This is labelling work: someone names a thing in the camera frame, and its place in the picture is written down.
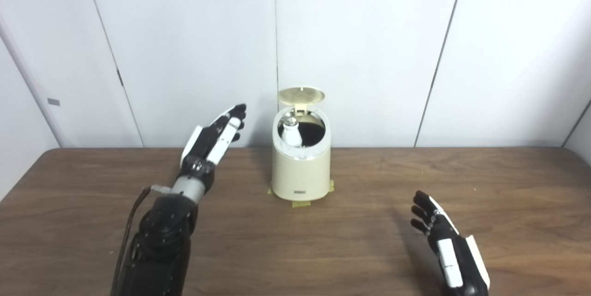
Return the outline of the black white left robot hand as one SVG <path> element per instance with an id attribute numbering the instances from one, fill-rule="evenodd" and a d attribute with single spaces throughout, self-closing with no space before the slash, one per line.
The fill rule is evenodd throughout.
<path id="1" fill-rule="evenodd" d="M 234 105 L 206 127 L 197 126 L 183 149 L 178 177 L 197 179 L 209 192 L 215 180 L 215 169 L 231 143 L 241 137 L 245 127 L 246 104 Z"/>

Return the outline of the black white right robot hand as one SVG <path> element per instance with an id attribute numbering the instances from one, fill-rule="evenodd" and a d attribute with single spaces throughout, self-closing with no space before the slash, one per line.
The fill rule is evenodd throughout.
<path id="1" fill-rule="evenodd" d="M 415 192 L 411 226 L 422 232 L 437 256 L 444 296 L 487 296 L 490 277 L 473 235 L 463 236 L 445 210 L 427 193 Z"/>

